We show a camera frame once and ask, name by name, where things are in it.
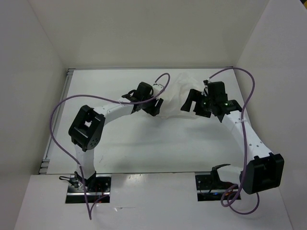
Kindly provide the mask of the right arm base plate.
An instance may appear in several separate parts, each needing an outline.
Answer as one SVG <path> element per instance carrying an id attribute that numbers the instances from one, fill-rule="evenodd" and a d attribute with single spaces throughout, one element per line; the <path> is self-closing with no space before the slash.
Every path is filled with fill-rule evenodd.
<path id="1" fill-rule="evenodd" d="M 220 201 L 226 189 L 233 184 L 213 179 L 210 172 L 196 173 L 195 183 L 198 201 Z"/>

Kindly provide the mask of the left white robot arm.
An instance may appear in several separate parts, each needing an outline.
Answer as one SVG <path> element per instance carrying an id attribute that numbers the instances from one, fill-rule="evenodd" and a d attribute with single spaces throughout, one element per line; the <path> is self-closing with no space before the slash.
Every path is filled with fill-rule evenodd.
<path id="1" fill-rule="evenodd" d="M 157 95 L 163 91 L 163 85 L 150 85 L 141 82 L 137 89 L 123 95 L 118 103 L 109 103 L 92 108 L 82 106 L 71 127 L 69 136 L 75 146 L 76 159 L 79 162 L 75 171 L 78 186 L 88 192 L 96 184 L 96 170 L 94 168 L 94 148 L 98 145 L 104 126 L 108 123 L 143 110 L 151 116 L 160 112 L 163 99 Z"/>

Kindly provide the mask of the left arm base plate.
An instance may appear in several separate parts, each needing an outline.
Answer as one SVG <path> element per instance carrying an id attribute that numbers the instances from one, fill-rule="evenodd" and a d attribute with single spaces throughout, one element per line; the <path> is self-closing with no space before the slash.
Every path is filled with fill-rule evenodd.
<path id="1" fill-rule="evenodd" d="M 66 204 L 83 204 L 85 203 L 83 189 L 78 185 L 74 175 L 60 176 L 59 179 L 67 181 L 68 189 L 66 194 Z M 111 175 L 110 174 L 97 174 L 96 180 L 91 188 L 86 192 L 88 202 L 94 203 L 109 203 L 111 191 Z"/>

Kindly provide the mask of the white pleated skirt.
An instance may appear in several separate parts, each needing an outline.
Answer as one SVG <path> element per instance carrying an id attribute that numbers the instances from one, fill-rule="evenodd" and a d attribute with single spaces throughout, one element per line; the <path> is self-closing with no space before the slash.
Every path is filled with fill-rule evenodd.
<path id="1" fill-rule="evenodd" d="M 175 78 L 175 81 L 170 83 L 166 90 L 160 95 L 164 101 L 157 116 L 162 119 L 196 119 L 197 116 L 192 111 L 185 112 L 180 109 L 185 103 L 191 89 L 203 91 L 203 88 L 203 83 L 200 81 L 192 78 L 186 72 L 180 73 Z"/>

